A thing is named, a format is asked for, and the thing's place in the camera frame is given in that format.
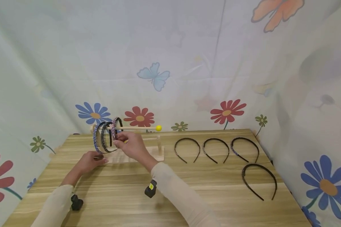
flower stem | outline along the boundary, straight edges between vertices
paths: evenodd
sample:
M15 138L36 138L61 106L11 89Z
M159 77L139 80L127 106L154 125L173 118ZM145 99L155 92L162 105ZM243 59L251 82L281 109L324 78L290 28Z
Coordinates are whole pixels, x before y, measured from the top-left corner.
M226 129L226 126L227 126L227 124L228 124L228 121L226 121L226 124L225 124L224 130Z
M5 187L3 188L5 191L8 191L10 192L11 194L15 195L18 199L22 200L23 198L18 194L16 193L15 191L13 191L12 189L8 188L8 187Z
M259 131L258 131L258 133L255 135L255 137L256 137L256 136L259 134L259 132L260 132L261 128L262 128L262 126L259 128Z
M55 151L50 146L48 146L47 144L45 144L45 146L49 148L54 154L56 154Z
M310 203L306 206L307 210L309 210L309 209L313 206L313 204L316 202L317 198L318 198L318 196L317 196L316 198L314 198L314 199L312 200L312 202L310 202Z

person's left hand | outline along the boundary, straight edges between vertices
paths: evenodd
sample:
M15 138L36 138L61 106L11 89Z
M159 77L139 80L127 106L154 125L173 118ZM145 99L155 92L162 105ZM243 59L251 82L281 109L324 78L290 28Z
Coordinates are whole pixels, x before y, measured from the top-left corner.
M108 159L103 157L104 156L99 160L98 152L88 151L86 154L82 155L82 158L77 162L74 169L77 169L81 174L91 172L94 168L109 162Z

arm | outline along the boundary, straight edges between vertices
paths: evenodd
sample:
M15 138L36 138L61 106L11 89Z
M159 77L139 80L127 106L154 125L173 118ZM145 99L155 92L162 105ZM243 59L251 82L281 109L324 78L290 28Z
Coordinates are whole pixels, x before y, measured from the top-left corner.
M71 208L73 188L81 176L95 167L108 162L107 159L94 160L98 153L89 151L82 156L77 164L65 176L61 185L56 188L45 201L42 210L32 224L32 227L60 227Z
M184 217L189 226L218 227L221 226L216 215L202 198L191 189L173 170L164 163L159 163L145 148L142 137L133 132L121 132L118 134L115 145L130 158L137 160L157 182L159 191L170 200L171 203Z

black clip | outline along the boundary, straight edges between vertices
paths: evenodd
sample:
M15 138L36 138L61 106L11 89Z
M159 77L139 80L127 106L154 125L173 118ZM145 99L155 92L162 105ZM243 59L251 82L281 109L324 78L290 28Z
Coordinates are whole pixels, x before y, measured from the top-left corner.
M149 186L147 186L144 194L146 194L149 198L152 198L157 190L157 182L155 180L151 180Z
M82 208L83 200L79 199L79 197L76 194L74 194L71 197L71 201L72 201L72 210L78 211Z

fabric backdrop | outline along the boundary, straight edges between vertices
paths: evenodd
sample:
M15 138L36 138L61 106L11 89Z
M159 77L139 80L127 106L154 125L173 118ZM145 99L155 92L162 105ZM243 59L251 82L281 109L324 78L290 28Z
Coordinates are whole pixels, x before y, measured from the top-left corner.
M0 226L114 117L249 128L310 222L341 226L341 0L0 0Z

